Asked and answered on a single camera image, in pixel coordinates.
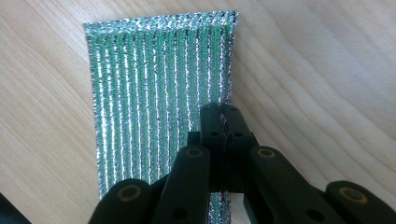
ribbed foil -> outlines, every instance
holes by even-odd
[[[230,102],[235,11],[84,24],[92,70],[100,198],[117,182],[168,174],[199,108]],[[227,193],[209,222],[229,223]]]

wooden table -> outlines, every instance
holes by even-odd
[[[240,12],[232,104],[260,143],[319,189],[351,180],[396,209],[391,0],[2,0],[0,191],[33,223],[86,223],[98,188],[81,24],[219,9]]]

